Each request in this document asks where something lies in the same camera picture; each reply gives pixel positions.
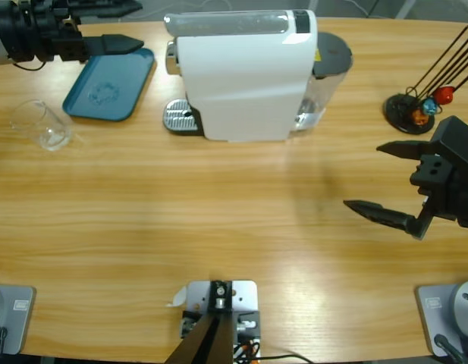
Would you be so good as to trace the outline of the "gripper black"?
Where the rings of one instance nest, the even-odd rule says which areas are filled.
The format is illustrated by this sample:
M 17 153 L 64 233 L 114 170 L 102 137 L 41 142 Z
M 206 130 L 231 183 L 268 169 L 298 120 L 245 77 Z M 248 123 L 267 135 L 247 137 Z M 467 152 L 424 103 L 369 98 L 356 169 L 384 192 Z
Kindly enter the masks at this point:
M 430 142 L 394 141 L 382 144 L 376 150 L 419 162 L 410 176 L 410 183 L 424 192 L 432 212 L 424 207 L 416 217 L 364 200 L 344 200 L 345 206 L 371 222 L 404 231 L 418 240 L 424 238 L 433 215 L 468 228 L 468 182 Z
M 123 17 L 143 9 L 135 0 L 0 1 L 0 63 L 87 61 L 126 55 L 144 41 L 121 34 L 83 37 L 81 17 Z

